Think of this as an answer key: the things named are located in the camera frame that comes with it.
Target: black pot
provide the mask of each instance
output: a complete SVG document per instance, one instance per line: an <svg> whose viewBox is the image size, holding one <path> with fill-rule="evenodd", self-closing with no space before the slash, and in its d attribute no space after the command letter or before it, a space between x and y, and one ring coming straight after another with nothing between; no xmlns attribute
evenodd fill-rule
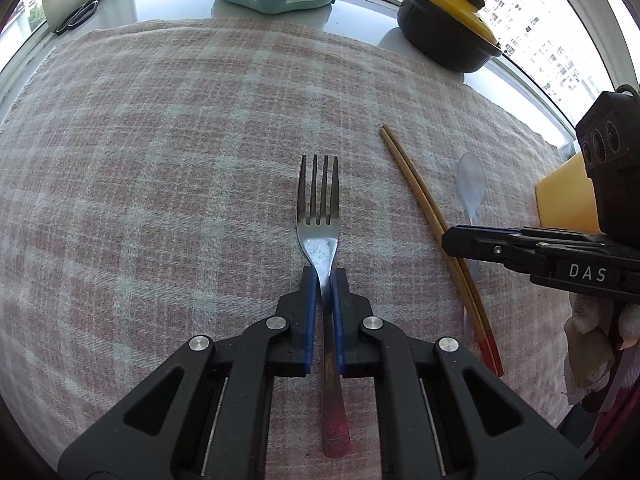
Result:
<svg viewBox="0 0 640 480"><path fill-rule="evenodd" d="M468 0L478 5L476 0ZM475 72L492 57L502 55L500 44L489 43L431 0L402 0L398 25L421 53L455 72Z"/></svg>

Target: yellow box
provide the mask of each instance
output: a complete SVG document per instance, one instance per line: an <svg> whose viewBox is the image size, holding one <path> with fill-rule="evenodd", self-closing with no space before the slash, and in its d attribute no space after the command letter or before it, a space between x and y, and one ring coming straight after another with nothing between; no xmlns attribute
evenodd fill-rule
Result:
<svg viewBox="0 0 640 480"><path fill-rule="evenodd" d="M599 231L593 184L576 153L536 184L538 216L542 227Z"/></svg>

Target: spoon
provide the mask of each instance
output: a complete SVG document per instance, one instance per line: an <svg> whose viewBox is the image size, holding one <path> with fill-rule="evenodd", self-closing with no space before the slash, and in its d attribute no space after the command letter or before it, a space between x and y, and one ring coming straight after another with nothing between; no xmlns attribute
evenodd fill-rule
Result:
<svg viewBox="0 0 640 480"><path fill-rule="evenodd" d="M486 175L482 162L473 153L465 153L458 161L458 194L465 207L469 225L478 225L478 207L486 194ZM478 260L469 261L469 273L474 282L478 282ZM465 341L471 343L475 339L473 325L466 313L463 312L463 334Z"/></svg>

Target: red chopstick tip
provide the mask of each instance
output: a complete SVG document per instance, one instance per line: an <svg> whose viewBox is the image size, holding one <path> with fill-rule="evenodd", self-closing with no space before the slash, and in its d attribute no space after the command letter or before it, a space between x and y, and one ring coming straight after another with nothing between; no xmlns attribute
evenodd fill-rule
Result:
<svg viewBox="0 0 640 480"><path fill-rule="evenodd" d="M482 362L484 363L484 366L489 368L489 370L500 377L500 375L498 375L498 370L494 362L494 354L491 352L491 347L489 346L489 342L487 341L487 339L478 341L478 348L480 349L480 355L482 356Z"/></svg>
<svg viewBox="0 0 640 480"><path fill-rule="evenodd" d="M491 330L486 331L486 338L489 342L489 346L492 348L492 355L494 356L494 363L496 368L496 375L502 377L504 375L504 368L502 367L502 360L500 359L500 352L498 352L498 345L495 343L494 333Z"/></svg>

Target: metal screw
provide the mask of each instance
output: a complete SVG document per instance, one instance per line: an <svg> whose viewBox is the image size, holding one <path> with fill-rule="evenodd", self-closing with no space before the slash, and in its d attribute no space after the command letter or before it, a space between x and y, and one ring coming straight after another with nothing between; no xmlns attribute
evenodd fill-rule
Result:
<svg viewBox="0 0 640 480"><path fill-rule="evenodd" d="M196 352L200 350L205 350L209 347L209 338L203 335L197 335L196 337L192 337L189 341L189 348Z"/></svg>
<svg viewBox="0 0 640 480"><path fill-rule="evenodd" d="M362 324L364 328L368 328L369 330L377 330L382 328L382 320L376 316L369 316L362 320Z"/></svg>
<svg viewBox="0 0 640 480"><path fill-rule="evenodd" d="M287 320L280 316L271 316L267 320L267 328L271 328L271 330L280 330L281 328L286 327Z"/></svg>
<svg viewBox="0 0 640 480"><path fill-rule="evenodd" d="M452 337L443 337L440 341L438 341L438 346L445 352L455 352L458 348L460 348L459 343Z"/></svg>

